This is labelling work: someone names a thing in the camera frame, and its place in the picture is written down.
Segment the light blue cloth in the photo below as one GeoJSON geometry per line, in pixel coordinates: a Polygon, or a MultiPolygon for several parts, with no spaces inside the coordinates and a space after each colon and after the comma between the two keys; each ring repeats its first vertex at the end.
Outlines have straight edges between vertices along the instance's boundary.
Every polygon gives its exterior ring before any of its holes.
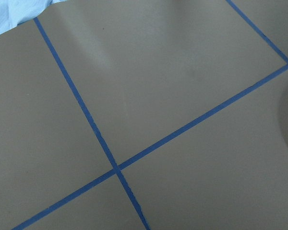
{"type": "Polygon", "coordinates": [[[0,0],[0,35],[39,16],[61,0],[0,0]]]}

